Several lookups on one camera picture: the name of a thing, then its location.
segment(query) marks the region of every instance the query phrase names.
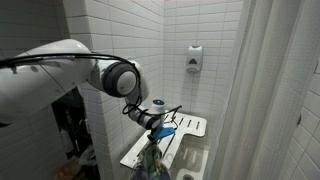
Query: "black cable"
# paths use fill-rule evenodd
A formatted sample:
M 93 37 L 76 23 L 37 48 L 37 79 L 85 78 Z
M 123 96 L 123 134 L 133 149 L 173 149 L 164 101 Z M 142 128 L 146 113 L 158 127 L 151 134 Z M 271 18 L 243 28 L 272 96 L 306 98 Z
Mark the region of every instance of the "black cable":
M 137 109 L 140 111 L 140 113 L 143 113 L 148 116 L 162 116 L 165 114 L 168 114 L 170 112 L 174 111 L 174 114 L 180 109 L 182 106 L 178 106 L 174 109 L 171 109 L 168 112 L 160 113 L 160 114 L 151 114 L 147 113 L 139 108 L 139 106 L 142 103 L 142 97 L 141 97 L 141 76 L 140 72 L 135 66 L 134 63 L 131 63 L 130 61 L 123 59 L 118 56 L 109 55 L 109 54 L 98 54 L 98 53 L 48 53 L 48 54 L 36 54 L 36 55 L 28 55 L 28 56 L 17 56 L 13 58 L 6 58 L 3 60 L 0 60 L 0 68 L 4 67 L 15 67 L 15 64 L 18 63 L 30 63 L 30 62 L 38 62 L 38 61 L 45 61 L 45 60 L 52 60 L 52 59 L 67 59 L 67 60 L 74 60 L 74 59 L 99 59 L 99 60 L 118 60 L 120 62 L 129 64 L 137 73 L 137 79 L 138 79 L 138 90 L 139 95 L 135 102 L 135 104 L 129 104 L 127 103 L 126 106 L 123 108 L 122 113 L 123 114 L 130 114 L 133 110 Z
M 145 109 L 145 110 L 142 111 L 142 113 L 140 113 L 140 115 L 139 115 L 139 117 L 138 117 L 138 120 L 137 120 L 138 124 L 140 124 L 140 119 L 141 119 L 141 117 L 142 117 L 142 114 L 143 114 L 144 112 L 146 112 L 146 111 L 148 111 L 148 109 Z
M 177 130 L 179 128 L 179 125 L 176 123 L 175 121 L 176 116 L 174 116 L 173 118 L 171 118 L 171 121 L 169 122 L 165 122 L 164 124 L 168 124 L 168 123 L 174 123 L 176 125 L 176 128 L 174 128 L 174 130 Z

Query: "towel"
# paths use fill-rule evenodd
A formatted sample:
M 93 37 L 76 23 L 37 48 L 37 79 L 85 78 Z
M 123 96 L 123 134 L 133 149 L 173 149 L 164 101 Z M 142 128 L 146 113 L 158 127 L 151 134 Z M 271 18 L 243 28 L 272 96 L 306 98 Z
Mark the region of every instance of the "towel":
M 170 180 L 170 173 L 161 159 L 162 152 L 158 144 L 149 141 L 139 154 L 130 180 Z

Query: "white tile wall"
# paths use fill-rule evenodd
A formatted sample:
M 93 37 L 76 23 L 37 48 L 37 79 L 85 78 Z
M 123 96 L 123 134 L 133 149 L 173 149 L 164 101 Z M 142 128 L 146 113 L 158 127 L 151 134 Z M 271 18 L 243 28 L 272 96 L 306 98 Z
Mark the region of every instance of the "white tile wall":
M 320 80 L 319 67 L 310 83 L 297 126 L 282 166 L 282 180 L 316 180 L 320 178 Z
M 0 58 L 67 38 L 59 5 L 53 0 L 1 1 Z M 5 180 L 51 179 L 66 160 L 50 107 L 0 129 L 0 174 Z
M 0 174 L 6 180 L 50 179 L 67 160 L 51 107 L 1 128 L 0 136 Z
M 214 127 L 233 41 L 238 28 L 242 1 L 194 0 L 165 1 L 164 99 L 168 107 L 182 104 L 182 111 L 208 120 Z M 186 50 L 191 45 L 204 47 L 200 73 L 185 71 Z M 208 130 L 202 139 L 209 145 Z
M 65 0 L 64 4 L 72 38 L 93 51 L 139 62 L 150 91 L 145 106 L 149 107 L 154 98 L 162 99 L 164 1 L 82 0 L 84 6 L 78 6 L 78 0 Z M 83 19 L 80 25 L 86 26 L 81 33 L 74 29 L 79 14 Z M 119 161 L 142 135 L 143 128 L 121 114 L 123 99 L 109 97 L 88 84 L 82 84 L 81 89 L 101 179 L 127 179 L 130 171 L 120 166 Z

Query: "white shower curtain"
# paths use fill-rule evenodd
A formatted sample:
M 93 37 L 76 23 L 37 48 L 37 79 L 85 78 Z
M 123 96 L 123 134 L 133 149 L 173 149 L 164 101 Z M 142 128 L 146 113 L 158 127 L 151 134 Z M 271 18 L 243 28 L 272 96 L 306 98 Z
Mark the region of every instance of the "white shower curtain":
M 278 179 L 320 55 L 319 7 L 245 0 L 204 179 Z

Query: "soap dispenser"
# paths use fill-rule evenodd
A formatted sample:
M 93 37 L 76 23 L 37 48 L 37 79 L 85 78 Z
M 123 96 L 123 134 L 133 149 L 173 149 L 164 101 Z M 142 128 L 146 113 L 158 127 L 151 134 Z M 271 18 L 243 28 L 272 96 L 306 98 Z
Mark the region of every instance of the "soap dispenser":
M 194 74 L 201 70 L 203 57 L 202 46 L 190 46 L 187 52 L 186 69 L 188 73 Z

